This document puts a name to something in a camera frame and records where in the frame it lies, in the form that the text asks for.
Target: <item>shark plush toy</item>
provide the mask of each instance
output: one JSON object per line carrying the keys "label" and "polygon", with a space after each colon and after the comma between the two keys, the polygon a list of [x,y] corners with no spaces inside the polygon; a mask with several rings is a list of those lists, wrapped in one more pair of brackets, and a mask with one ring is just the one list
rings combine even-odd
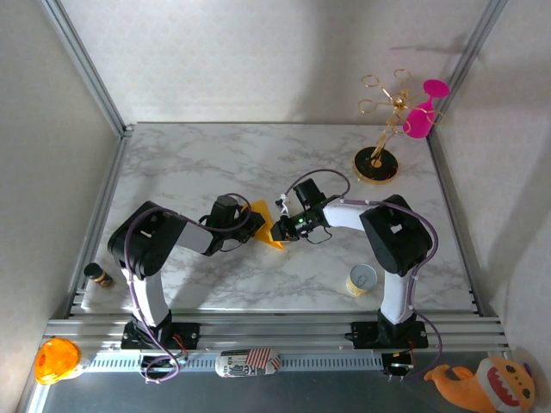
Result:
{"label": "shark plush toy", "polygon": [[480,362],[476,374],[465,367],[452,371],[459,380],[449,379],[448,365],[441,365],[425,374],[434,381],[446,400],[463,409],[479,413],[521,413],[534,404],[534,380],[520,364],[502,358]]}

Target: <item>orange toy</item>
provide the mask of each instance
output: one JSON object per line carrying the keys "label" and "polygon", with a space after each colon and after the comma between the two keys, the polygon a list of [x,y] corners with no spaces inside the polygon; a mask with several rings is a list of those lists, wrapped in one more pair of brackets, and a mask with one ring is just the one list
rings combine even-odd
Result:
{"label": "orange toy", "polygon": [[446,400],[463,409],[479,413],[520,413],[534,404],[534,380],[520,364],[498,357],[480,362],[476,374],[468,368],[454,367],[459,380],[449,379],[448,365],[441,365],[425,374],[433,380]]}

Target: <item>white wall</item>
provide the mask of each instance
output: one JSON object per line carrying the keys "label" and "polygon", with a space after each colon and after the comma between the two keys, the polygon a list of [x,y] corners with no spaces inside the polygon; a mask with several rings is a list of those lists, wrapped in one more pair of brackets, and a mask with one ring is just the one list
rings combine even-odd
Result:
{"label": "white wall", "polygon": [[486,3],[63,0],[127,122],[383,123],[362,76],[446,77]]}
{"label": "white wall", "polygon": [[0,12],[0,411],[65,296],[115,134],[38,1]]}
{"label": "white wall", "polygon": [[510,0],[439,128],[479,284],[551,410],[551,2]]}

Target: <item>yellow triangle block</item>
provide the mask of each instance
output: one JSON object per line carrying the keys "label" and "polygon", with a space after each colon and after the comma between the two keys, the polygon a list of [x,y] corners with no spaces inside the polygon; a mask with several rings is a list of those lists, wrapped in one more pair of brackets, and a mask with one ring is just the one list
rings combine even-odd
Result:
{"label": "yellow triangle block", "polygon": [[268,204],[266,203],[266,201],[258,200],[256,202],[253,202],[251,204],[251,208],[254,213],[260,213],[262,215],[262,218],[264,218],[264,221],[266,221],[255,234],[255,238],[258,241],[266,243],[267,245],[271,245],[274,248],[283,250],[282,243],[272,240],[272,236],[269,233],[269,230],[271,230],[272,226],[274,226],[274,221],[272,221],[272,217],[269,214]]}

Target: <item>metal frame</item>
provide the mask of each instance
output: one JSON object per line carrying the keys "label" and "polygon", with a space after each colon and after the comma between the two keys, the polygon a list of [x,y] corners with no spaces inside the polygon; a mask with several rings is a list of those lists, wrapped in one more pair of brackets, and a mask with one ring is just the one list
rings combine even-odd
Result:
{"label": "metal frame", "polygon": [[[124,361],[124,365],[117,364],[117,360],[122,360],[125,357],[139,357],[139,353],[129,354],[117,347],[121,342],[123,324],[127,322],[128,315],[79,314],[78,298],[84,293],[81,289],[85,286],[82,269],[84,264],[89,262],[96,253],[121,171],[127,141],[132,135],[133,129],[125,126],[124,120],[92,64],[90,56],[72,26],[60,0],[40,0],[40,3],[52,20],[59,37],[83,76],[90,92],[106,115],[109,124],[121,138],[86,232],[84,246],[80,252],[71,282],[71,293],[63,306],[64,310],[61,317],[68,317],[70,314],[73,314],[73,316],[68,319],[51,320],[46,327],[46,334],[43,338],[44,340],[51,336],[71,338],[83,348],[84,352],[96,354],[96,367],[99,370],[111,368],[106,367],[105,363],[108,362],[110,366],[115,366],[116,371],[122,371],[127,362]],[[506,3],[507,0],[490,0],[488,2],[449,80],[451,93],[439,105],[438,110],[440,112],[445,113],[449,109],[450,103]],[[478,272],[478,263],[468,232],[461,226],[461,222],[464,222],[464,220],[453,208],[453,205],[457,205],[457,195],[447,169],[442,147],[438,141],[436,128],[430,131],[427,140],[436,165],[440,185],[448,204],[449,215],[457,236],[461,256],[467,268],[467,274],[473,289],[471,294],[474,296],[474,304],[477,306],[477,312],[479,313],[477,315],[476,312],[470,313],[468,311],[428,311],[427,315],[442,333],[443,351],[488,352],[489,354],[507,357],[510,349],[499,318],[480,317],[487,316],[489,311],[480,302],[476,283],[473,283],[473,274]],[[192,358],[198,357],[200,359],[202,357],[208,360],[212,360],[213,354],[220,352],[222,349],[243,347],[276,347],[283,354],[284,360],[290,354],[295,354],[295,356],[297,354],[317,354],[318,358],[321,356],[324,360],[334,358],[335,354],[359,354],[358,352],[366,354],[366,350],[354,350],[351,342],[344,339],[343,333],[350,329],[350,323],[353,321],[373,321],[375,318],[374,313],[365,312],[276,315],[197,311],[175,314],[175,321],[177,322],[193,321],[201,323],[199,349],[192,354]],[[418,351],[437,351],[434,332],[428,331],[428,338],[430,347]],[[373,357],[376,359],[376,352],[367,351],[369,354],[374,354]],[[158,354],[158,352],[149,351],[141,354]],[[42,411],[47,397],[47,390],[47,386],[35,384],[31,373],[17,411]]]}

